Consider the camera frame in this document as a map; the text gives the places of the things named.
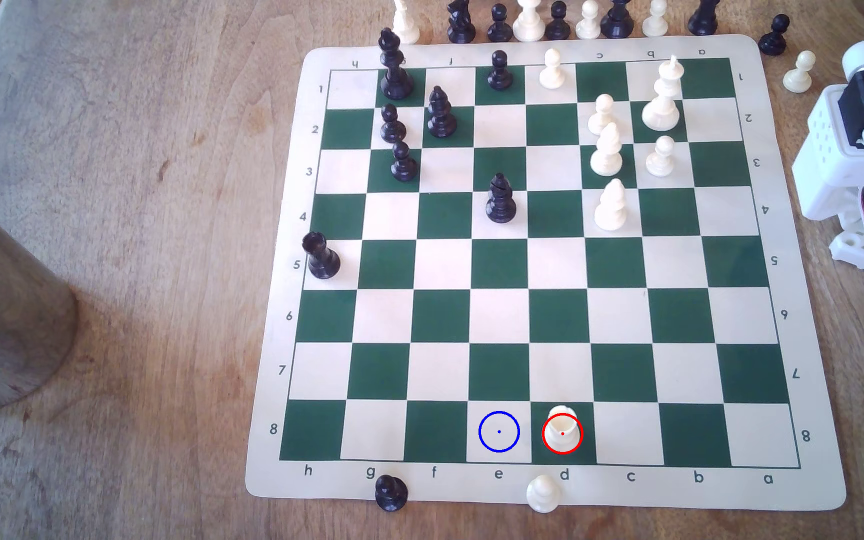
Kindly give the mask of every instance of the chess mat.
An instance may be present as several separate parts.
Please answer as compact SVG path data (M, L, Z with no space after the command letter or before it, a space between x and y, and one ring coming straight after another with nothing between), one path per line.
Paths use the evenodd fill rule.
M378 47L312 51L301 72L248 444L262 497L828 510L845 500L786 177L746 36L404 46L394 103L419 163L390 174ZM486 83L509 55L514 82ZM678 126L642 123L658 67L684 68ZM425 129L448 94L458 129ZM614 99L628 219L595 226L594 100ZM675 169L645 159L675 140ZM517 214L486 217L505 173ZM318 231L342 260L306 270ZM582 426L546 448L549 410Z

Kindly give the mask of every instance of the black chess piece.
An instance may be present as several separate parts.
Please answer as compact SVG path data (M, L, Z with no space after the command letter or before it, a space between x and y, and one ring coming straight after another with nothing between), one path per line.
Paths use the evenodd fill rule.
M789 29L789 16L779 13L772 19L772 31L762 35L758 40L758 50L763 55L777 57L786 52L786 37L783 35Z
M409 488L400 478L382 474L375 480L375 502L379 509L395 512L404 507L408 500Z
M432 93L429 94L428 111L432 115L428 121L430 134L434 137L442 138L455 133L458 122L455 120L455 115L452 114L452 104L449 103L449 96L446 95L441 86L432 88Z
M486 36L490 42L505 43L512 39L512 27L505 22L508 17L504 4L492 6L492 25L486 31Z
M495 223L509 223L516 217L516 201L512 199L512 186L502 173L495 173L488 185L486 216Z
M451 43L472 43L475 27L469 15L469 0L452 0L448 5L448 15L448 40Z
M636 27L636 21L632 20L629 9L625 6L628 3L629 0L612 0L611 9L602 17L602 22L599 24L606 38L614 40L628 38L632 29Z
M405 99L412 93L414 82L409 72L402 67L405 56L399 50L402 40L391 29L383 28L378 38L378 46L382 49L378 61L388 68L382 77L382 93L389 99Z
M309 273L327 280L339 273L342 260L339 253L331 250L321 232L309 232L302 237L302 249L308 254Z

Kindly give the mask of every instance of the wood grain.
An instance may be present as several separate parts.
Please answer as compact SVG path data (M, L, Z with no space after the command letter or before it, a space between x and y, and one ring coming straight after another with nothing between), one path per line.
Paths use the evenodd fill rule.
M73 285L80 323L57 375L0 410L0 538L864 538L864 272L831 260L834 220L798 218L797 233L846 469L839 510L416 502L385 514L246 493L302 59L374 44L392 4L6 0L0 224ZM445 40L445 4L410 3L421 43ZM580 2L567 4L574 23ZM682 34L695 2L669 4ZM477 42L490 6L473 0ZM647 2L630 11L641 22ZM789 51L763 62L789 174L818 92L843 82L841 55L864 39L864 0L727 0L719 32L757 38L780 11ZM792 94L782 75L806 48L813 86Z

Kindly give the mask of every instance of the black pawn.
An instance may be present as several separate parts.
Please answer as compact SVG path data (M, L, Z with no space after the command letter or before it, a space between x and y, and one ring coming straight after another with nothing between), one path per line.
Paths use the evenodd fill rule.
M628 3L629 0L612 0L611 9L602 17L602 22L599 24L606 38L614 40L628 38L632 29L636 27L636 21L632 20L629 9L625 6Z
M504 4L492 6L492 25L488 27L486 36L492 43L505 43L512 39L512 27L505 19L509 17Z
M382 77L382 93L389 99L405 99L412 93L413 81L409 72L402 68L405 56L399 50L402 40L391 29L383 28L378 38L382 49L378 61L388 68Z
M339 272L342 260L339 254L326 245L326 237L321 232L309 232L302 238L302 249L308 254L309 273L327 280Z
M516 201L512 199L512 186L502 173L495 173L488 186L486 216L495 223L509 223L516 217Z
M789 29L789 16L779 13L772 19L772 31L762 35L758 40L758 50L770 57L777 57L786 52L786 37L783 35Z
M409 488L405 482L395 476L382 474L375 481L375 502L379 509L395 512L405 506L409 500Z
M429 133L434 137L443 138L455 133L458 122L452 114L449 96L440 86L432 88L432 93L429 94L429 114L432 115L428 122Z

